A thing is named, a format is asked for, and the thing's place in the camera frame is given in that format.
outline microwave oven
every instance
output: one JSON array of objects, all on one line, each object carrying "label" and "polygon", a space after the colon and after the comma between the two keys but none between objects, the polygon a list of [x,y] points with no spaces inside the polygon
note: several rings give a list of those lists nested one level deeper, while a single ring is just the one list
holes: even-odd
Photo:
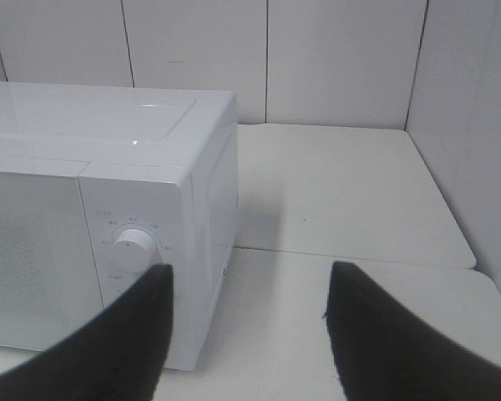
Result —
[{"label": "microwave oven", "polygon": [[193,369],[234,245],[237,173],[230,92],[0,82],[0,345],[48,348],[166,263],[165,367]]}]

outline white countertop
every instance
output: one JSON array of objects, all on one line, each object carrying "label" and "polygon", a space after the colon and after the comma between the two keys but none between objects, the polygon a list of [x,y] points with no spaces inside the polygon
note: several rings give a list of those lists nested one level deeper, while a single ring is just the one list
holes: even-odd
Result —
[{"label": "white countertop", "polygon": [[[345,399],[322,318],[331,264],[358,256],[352,261],[362,268],[392,277],[394,267],[415,263],[399,288],[387,284],[401,295],[409,282],[423,287],[422,264],[478,274],[457,269],[473,266],[473,255],[401,131],[241,126],[239,147],[243,249],[233,252],[196,370],[165,370],[154,399]],[[442,293],[433,298],[440,306],[459,297]],[[501,312],[500,301],[488,304]],[[0,348],[0,372],[31,355]]]}]

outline white table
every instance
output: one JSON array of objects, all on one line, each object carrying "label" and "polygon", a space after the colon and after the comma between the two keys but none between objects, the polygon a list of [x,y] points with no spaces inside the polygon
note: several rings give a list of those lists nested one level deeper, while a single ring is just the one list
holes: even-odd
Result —
[{"label": "white table", "polygon": [[[331,264],[415,281],[423,264],[467,273],[473,255],[401,131],[241,126],[239,149],[240,248],[197,369],[165,370],[155,399],[342,400],[322,318]],[[31,355],[0,348],[0,372]]]}]

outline white microwave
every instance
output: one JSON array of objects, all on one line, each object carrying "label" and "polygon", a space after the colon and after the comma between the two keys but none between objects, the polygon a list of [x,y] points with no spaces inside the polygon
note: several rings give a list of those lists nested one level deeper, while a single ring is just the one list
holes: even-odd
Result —
[{"label": "white microwave", "polygon": [[0,82],[0,345],[51,346],[163,262],[165,367],[193,369],[235,240],[237,176],[230,92]]}]

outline microwave top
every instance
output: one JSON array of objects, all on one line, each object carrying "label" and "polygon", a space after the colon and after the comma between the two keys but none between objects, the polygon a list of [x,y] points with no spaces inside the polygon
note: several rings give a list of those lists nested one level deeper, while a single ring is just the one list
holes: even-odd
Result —
[{"label": "microwave top", "polygon": [[0,82],[0,157],[188,167],[233,124],[231,92]]}]

